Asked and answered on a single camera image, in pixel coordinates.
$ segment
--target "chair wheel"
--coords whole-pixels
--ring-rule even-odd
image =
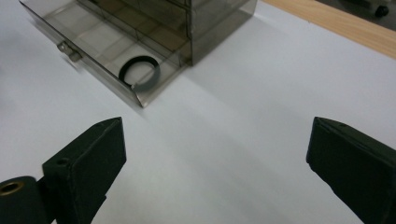
[[[388,13],[389,13],[388,7],[380,6],[376,9],[375,16],[381,18],[388,15]]]

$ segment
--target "white tabletop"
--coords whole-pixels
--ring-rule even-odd
[[[151,105],[69,63],[0,3],[0,181],[122,117],[128,161],[93,223],[361,223],[305,162],[314,116],[396,148],[396,62],[260,2]]]

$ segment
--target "plastic storage box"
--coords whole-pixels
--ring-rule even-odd
[[[71,61],[126,101],[146,106],[254,13],[257,0],[27,0]]]

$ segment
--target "wooden strip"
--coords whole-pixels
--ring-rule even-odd
[[[315,0],[262,0],[396,59],[396,32]]]

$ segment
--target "floor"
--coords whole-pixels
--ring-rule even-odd
[[[396,31],[396,2],[393,0],[388,3],[389,14],[382,18],[375,16],[375,11],[378,7],[376,4],[371,4],[362,0],[318,0],[319,2],[331,7],[338,8],[352,15],[371,21],[380,26]]]

